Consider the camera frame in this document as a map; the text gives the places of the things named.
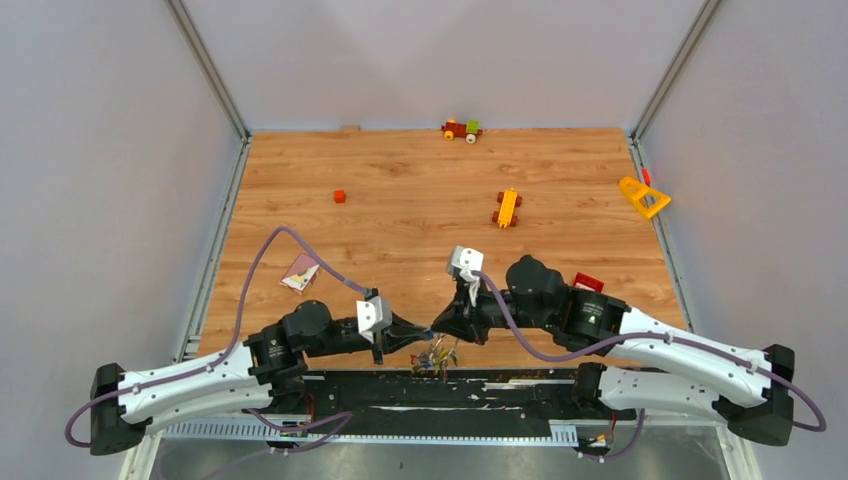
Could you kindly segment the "keyring with colourful keys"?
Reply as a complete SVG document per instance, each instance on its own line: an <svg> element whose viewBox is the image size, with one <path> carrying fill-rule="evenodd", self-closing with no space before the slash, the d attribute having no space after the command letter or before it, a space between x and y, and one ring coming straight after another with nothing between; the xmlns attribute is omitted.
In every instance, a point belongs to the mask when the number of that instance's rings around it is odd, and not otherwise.
<svg viewBox="0 0 848 480"><path fill-rule="evenodd" d="M410 356L412 374L446 381L449 368L459 364L458 343L446 334L436 335L426 350Z"/></svg>

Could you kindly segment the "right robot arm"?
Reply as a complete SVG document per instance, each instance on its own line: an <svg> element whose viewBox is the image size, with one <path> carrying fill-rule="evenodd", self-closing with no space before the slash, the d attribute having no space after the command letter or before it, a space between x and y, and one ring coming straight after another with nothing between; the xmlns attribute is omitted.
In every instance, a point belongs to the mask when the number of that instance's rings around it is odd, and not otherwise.
<svg viewBox="0 0 848 480"><path fill-rule="evenodd" d="M768 446L787 445L794 428L788 384L794 352L773 344L736 347L672 327L612 296L566 284L530 255L512 264L506 287L482 271L481 252L458 247L446 266L456 294L434 320L437 333L484 344L493 328L519 335L536 328L567 350L566 360L611 355L649 366L637 373L582 364L571 403L584 417L605 409L659 409L710 418Z"/></svg>

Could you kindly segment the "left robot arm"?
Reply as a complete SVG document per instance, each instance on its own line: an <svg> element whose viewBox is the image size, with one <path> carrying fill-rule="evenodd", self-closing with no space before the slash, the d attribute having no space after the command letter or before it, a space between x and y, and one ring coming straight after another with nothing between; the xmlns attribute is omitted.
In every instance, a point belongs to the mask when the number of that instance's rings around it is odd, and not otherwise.
<svg viewBox="0 0 848 480"><path fill-rule="evenodd" d="M273 404L293 413L306 400L307 359L366 351L381 364L385 355L432 337L372 293L357 302L354 316L341 319L320 301L304 301L232 349L183 363L144 371L102 365L90 393L87 448L94 456L123 452L170 425L227 410Z"/></svg>

